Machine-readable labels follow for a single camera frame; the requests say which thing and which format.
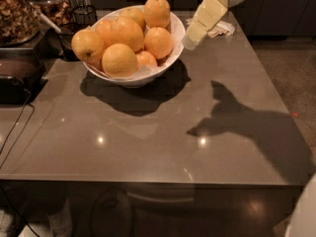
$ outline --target bowl of oranges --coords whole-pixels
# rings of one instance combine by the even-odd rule
[[[97,77],[123,87],[141,87],[161,76],[180,56],[184,24],[167,0],[113,11],[77,32],[72,49]]]

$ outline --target orange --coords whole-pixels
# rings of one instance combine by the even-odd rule
[[[136,54],[138,68],[145,65],[157,66],[157,60],[150,52],[142,50]]]
[[[111,21],[107,19],[100,20],[95,31],[102,36],[105,48],[108,48],[111,45]]]
[[[167,28],[170,23],[170,5],[167,0],[147,0],[143,13],[149,28]]]
[[[111,42],[127,44],[137,52],[143,48],[144,33],[130,17],[118,16],[111,22]]]
[[[102,37],[93,30],[80,30],[71,40],[71,47],[76,56],[89,64],[98,64],[105,51]]]
[[[128,45],[115,43],[103,54],[102,67],[110,77],[132,75],[138,69],[136,54]]]
[[[130,17],[131,19],[137,22],[137,24],[143,31],[145,31],[146,22],[145,22],[144,14],[139,8],[132,7],[132,6],[126,7],[120,12],[120,15]]]
[[[166,29],[151,28],[145,36],[144,46],[156,59],[161,59],[172,51],[174,42]]]

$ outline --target white bowl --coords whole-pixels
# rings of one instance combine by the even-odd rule
[[[138,7],[141,10],[143,9],[142,5],[135,6],[135,7]],[[108,14],[107,16],[103,17],[100,20],[103,20],[103,19],[112,20],[116,16],[118,16],[119,12],[123,9],[124,8],[111,12],[110,14]],[[174,48],[166,58],[164,58],[163,60],[158,60],[157,67],[156,66],[142,66],[138,69],[137,72],[135,72],[131,76],[123,77],[123,78],[113,78],[113,77],[108,77],[105,73],[101,72],[99,69],[93,67],[92,65],[87,64],[86,62],[83,62],[84,65],[87,67],[87,69],[91,73],[100,77],[101,79],[113,84],[123,86],[123,87],[141,87],[155,80],[157,77],[161,76],[178,59],[178,57],[180,56],[180,54],[182,53],[184,49],[184,46],[182,45],[182,39],[184,35],[186,34],[184,24],[172,12],[170,13],[170,17],[171,17],[171,22],[169,26],[167,27],[167,30],[171,33],[173,37]],[[98,22],[92,26],[92,29],[96,27]]]

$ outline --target peeled orange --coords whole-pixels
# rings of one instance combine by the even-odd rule
[[[157,66],[157,60],[150,52],[142,50],[136,54],[138,68],[145,65]]]
[[[102,37],[93,30],[80,30],[71,40],[71,47],[76,56],[89,64],[98,64],[105,51]]]
[[[124,9],[122,9],[122,11],[120,12],[120,15],[130,17],[131,19],[136,21],[136,23],[139,25],[139,27],[143,31],[145,31],[146,22],[145,22],[144,14],[142,13],[142,11],[139,8],[133,7],[133,6],[126,7]]]
[[[143,48],[144,33],[130,17],[118,16],[111,22],[111,42],[124,43],[137,52]]]
[[[108,48],[111,43],[111,21],[102,19],[98,22],[95,31],[100,34],[105,42],[105,48]]]
[[[174,42],[166,29],[151,28],[145,36],[144,46],[156,59],[161,59],[172,51]]]
[[[137,58],[133,50],[124,43],[109,46],[102,57],[102,67],[111,77],[125,77],[137,71]]]
[[[167,0],[147,0],[143,13],[149,28],[167,28],[170,23],[170,5]]]

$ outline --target jar of nuts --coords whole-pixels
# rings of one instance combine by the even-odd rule
[[[24,0],[0,0],[0,46],[11,46],[34,37],[40,20]]]
[[[50,18],[58,26],[73,22],[70,0],[29,0],[33,7]]]

